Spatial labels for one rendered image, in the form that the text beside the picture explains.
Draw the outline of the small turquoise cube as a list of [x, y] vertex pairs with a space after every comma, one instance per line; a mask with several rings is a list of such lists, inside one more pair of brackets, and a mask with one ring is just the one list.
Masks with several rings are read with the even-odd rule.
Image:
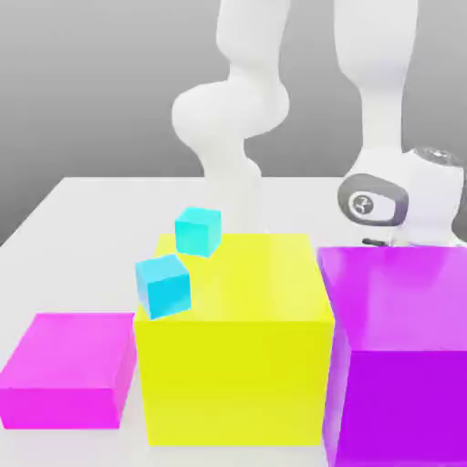
[[176, 250], [209, 258], [222, 241], [221, 213], [187, 207], [175, 220]]

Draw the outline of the small sky blue cube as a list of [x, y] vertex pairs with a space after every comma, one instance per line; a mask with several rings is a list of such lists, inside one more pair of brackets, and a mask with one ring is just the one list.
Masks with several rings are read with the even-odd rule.
[[170, 316], [192, 306], [191, 278], [176, 254], [135, 264], [138, 297], [149, 319]]

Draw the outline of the large yellow box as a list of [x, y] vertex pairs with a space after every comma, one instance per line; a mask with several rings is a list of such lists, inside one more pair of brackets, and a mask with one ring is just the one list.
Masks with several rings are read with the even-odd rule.
[[335, 318], [305, 233], [184, 254], [189, 310], [134, 327], [152, 446], [320, 443]]

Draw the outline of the large purple box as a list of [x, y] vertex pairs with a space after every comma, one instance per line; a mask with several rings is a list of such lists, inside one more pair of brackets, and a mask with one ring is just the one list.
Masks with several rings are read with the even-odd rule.
[[322, 247], [329, 467], [467, 467], [467, 248]]

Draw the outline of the large magenta box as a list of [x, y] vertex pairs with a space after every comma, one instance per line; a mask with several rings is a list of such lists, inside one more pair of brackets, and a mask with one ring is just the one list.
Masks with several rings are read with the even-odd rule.
[[136, 365], [131, 313], [39, 313], [0, 371], [7, 430], [113, 430]]

